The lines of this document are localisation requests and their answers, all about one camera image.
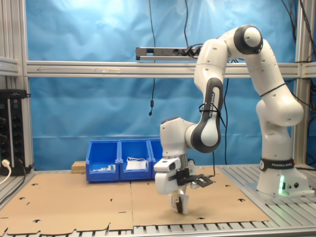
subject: blue storage bin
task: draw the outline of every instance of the blue storage bin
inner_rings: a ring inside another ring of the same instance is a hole
[[[155,179],[156,172],[154,171],[154,165],[162,159],[160,139],[149,139],[149,147],[152,154],[152,179]]]
[[[144,158],[146,169],[126,170],[127,157]],[[148,140],[121,140],[119,142],[120,180],[149,180],[152,177],[152,159]]]
[[[88,182],[115,182],[119,180],[119,141],[91,141],[85,161]]]

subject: green status light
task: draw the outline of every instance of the green status light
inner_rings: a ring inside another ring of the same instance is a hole
[[[282,190],[283,190],[283,183],[284,183],[284,175],[281,175],[280,177],[280,184],[279,184],[279,187],[278,187],[278,194],[282,194]]]

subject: blue curtain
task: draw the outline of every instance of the blue curtain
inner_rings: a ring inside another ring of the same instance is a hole
[[[29,60],[134,62],[135,48],[154,46],[147,0],[27,0]],[[184,0],[151,0],[157,47],[184,47]],[[189,44],[203,43],[244,24],[259,28],[279,62],[293,62],[295,44],[281,1],[188,0]],[[35,168],[70,169],[91,140],[158,138],[170,117],[198,122],[202,93],[193,79],[30,78]],[[226,98],[230,164],[258,163],[260,100],[250,79],[230,79]],[[224,163],[222,143],[216,164]],[[210,154],[189,151],[198,165]]]

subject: cardboard floor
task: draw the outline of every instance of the cardboard floor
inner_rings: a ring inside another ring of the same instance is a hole
[[[211,167],[199,173],[212,174]],[[169,208],[154,182],[87,184],[85,175],[36,175],[1,211],[7,233],[61,235],[77,231],[128,230],[133,226],[267,221],[269,218],[224,174],[214,184],[188,188],[189,214]]]

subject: metal table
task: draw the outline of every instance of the metal table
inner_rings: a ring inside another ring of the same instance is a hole
[[[217,166],[234,182],[262,211],[270,221],[264,222],[235,222],[235,223],[209,223],[192,225],[167,226],[135,226],[133,230],[121,231],[74,231],[69,235],[60,237],[102,237],[102,236],[316,236],[316,197],[288,198],[283,201],[271,201],[262,204],[245,187],[247,183],[255,183],[259,179],[258,165],[223,165]],[[62,173],[64,171],[35,171],[27,176],[27,184],[39,173]],[[301,171],[309,179],[316,178],[316,172]],[[4,186],[0,187],[0,200],[23,179],[23,177],[10,177]],[[35,235],[16,235],[16,237],[46,237],[40,233]]]

